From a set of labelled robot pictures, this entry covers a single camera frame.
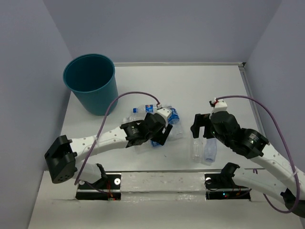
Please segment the white front platform board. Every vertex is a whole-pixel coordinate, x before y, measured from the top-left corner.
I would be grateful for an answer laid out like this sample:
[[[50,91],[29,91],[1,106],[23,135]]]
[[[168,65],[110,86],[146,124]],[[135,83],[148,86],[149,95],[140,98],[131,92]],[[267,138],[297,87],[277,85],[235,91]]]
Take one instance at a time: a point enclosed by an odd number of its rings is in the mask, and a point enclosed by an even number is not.
[[[271,209],[262,196],[250,200],[77,200],[76,187],[54,185],[44,172],[31,229],[300,229],[293,214]]]

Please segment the crushed bluish blue cap bottle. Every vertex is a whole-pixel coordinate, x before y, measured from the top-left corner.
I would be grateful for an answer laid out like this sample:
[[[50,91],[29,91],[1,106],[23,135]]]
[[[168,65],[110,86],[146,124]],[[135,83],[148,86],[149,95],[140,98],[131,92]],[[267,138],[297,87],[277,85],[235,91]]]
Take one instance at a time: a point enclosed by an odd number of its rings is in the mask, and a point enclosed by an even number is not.
[[[204,162],[211,164],[215,162],[217,155],[217,140],[216,138],[207,139],[206,144],[204,146]]]

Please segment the blue label white cap bottle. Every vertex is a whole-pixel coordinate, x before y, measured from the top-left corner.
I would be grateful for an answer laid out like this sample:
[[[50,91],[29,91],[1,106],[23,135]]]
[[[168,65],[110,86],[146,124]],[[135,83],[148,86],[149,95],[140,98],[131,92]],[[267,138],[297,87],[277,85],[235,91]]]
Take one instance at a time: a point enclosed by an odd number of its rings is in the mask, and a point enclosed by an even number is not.
[[[142,143],[141,145],[135,146],[134,151],[136,154],[139,155],[139,154],[152,152],[153,150],[156,150],[160,147],[162,147],[161,144],[159,144],[155,141],[152,141],[152,140],[148,140],[148,141]]]

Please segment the blue cap Pepsi bottle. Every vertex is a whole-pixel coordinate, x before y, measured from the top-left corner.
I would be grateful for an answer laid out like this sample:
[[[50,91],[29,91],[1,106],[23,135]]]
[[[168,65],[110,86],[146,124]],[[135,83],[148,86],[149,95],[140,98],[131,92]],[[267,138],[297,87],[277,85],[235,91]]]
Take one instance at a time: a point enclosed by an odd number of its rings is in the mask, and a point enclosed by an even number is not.
[[[132,112],[134,114],[145,114],[145,113],[154,114],[158,109],[162,109],[162,110],[165,109],[167,113],[172,114],[171,109],[163,104],[142,104],[139,107],[133,108]]]

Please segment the large clear square bottle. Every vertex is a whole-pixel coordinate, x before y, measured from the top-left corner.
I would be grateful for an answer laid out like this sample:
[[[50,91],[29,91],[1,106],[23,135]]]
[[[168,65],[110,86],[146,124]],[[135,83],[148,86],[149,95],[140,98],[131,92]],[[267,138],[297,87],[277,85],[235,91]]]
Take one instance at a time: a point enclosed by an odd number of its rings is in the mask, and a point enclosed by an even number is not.
[[[123,126],[135,126],[145,123],[145,118],[147,113],[133,113],[129,117],[125,117],[123,119],[122,125]]]

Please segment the teal plastic bin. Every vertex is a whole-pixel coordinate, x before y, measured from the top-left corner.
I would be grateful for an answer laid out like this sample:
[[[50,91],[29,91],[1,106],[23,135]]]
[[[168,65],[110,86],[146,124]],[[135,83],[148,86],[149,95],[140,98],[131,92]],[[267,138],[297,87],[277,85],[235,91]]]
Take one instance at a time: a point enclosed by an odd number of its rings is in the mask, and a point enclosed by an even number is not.
[[[72,60],[63,71],[63,81],[93,115],[105,115],[118,97],[114,63],[101,54],[86,54]]]

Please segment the clear white cap bottle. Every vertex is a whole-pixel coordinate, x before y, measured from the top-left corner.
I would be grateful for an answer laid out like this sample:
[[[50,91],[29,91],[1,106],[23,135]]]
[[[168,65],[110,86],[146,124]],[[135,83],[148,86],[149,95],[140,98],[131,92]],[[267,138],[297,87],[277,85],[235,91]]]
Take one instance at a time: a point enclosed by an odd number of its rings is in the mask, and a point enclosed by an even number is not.
[[[193,142],[191,144],[191,152],[190,152],[191,160],[195,163],[201,163],[202,156],[203,156],[203,144],[201,139],[199,138],[193,139]]]

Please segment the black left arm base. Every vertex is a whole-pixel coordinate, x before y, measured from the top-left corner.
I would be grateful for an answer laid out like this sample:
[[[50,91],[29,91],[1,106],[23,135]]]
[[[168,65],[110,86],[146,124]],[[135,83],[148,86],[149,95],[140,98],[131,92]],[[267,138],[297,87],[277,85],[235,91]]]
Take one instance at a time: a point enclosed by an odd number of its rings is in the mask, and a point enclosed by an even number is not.
[[[121,173],[106,173],[107,178],[90,184],[81,182],[76,191],[77,200],[121,200]]]

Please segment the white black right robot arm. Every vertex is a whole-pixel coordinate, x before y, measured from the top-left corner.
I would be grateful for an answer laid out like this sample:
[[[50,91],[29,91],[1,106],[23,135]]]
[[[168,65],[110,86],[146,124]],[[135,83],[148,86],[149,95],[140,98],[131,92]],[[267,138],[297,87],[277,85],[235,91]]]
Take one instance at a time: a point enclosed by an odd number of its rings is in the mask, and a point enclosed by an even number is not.
[[[269,174],[249,172],[234,163],[227,163],[211,183],[224,187],[244,186],[270,196],[286,207],[284,213],[305,216],[305,174],[283,157],[259,132],[241,128],[236,118],[227,111],[196,114],[190,130],[193,138],[217,139],[234,153],[265,169]]]

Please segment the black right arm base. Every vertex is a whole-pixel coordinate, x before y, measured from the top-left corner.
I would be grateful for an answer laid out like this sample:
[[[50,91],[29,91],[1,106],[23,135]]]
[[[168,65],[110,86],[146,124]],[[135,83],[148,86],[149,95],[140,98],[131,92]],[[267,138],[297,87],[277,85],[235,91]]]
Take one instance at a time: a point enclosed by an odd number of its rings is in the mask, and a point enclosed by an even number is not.
[[[227,163],[219,173],[206,173],[204,186],[206,200],[251,200],[251,190],[233,182],[236,169],[240,168],[234,163]]]

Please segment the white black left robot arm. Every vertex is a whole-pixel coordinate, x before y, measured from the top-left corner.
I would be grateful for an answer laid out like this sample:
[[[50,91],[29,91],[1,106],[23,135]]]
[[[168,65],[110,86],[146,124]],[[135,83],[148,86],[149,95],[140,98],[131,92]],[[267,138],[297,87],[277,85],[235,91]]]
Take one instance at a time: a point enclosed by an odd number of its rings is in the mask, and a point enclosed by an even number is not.
[[[122,124],[101,135],[73,139],[68,139],[66,135],[57,137],[44,155],[52,183],[75,179],[76,182],[87,182],[94,188],[103,187],[106,172],[99,163],[89,164],[89,157],[140,146],[149,140],[164,145],[173,127],[168,123],[171,114],[171,110],[162,108],[155,113],[147,113],[143,120]]]

